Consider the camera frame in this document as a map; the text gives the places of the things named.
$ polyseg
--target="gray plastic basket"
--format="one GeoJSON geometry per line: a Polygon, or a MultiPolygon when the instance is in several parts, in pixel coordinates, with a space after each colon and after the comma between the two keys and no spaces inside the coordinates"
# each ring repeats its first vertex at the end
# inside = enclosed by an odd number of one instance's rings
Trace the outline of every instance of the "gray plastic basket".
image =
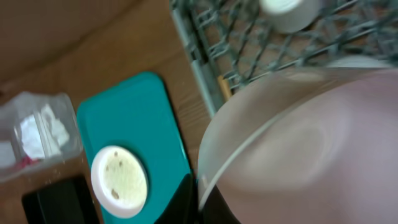
{"type": "Polygon", "coordinates": [[[170,2],[211,117],[225,101],[218,76],[235,93],[274,71],[319,67],[345,55],[397,64],[398,0],[324,1],[319,18],[290,35],[275,32],[262,13],[244,16],[244,1],[170,2]]]}

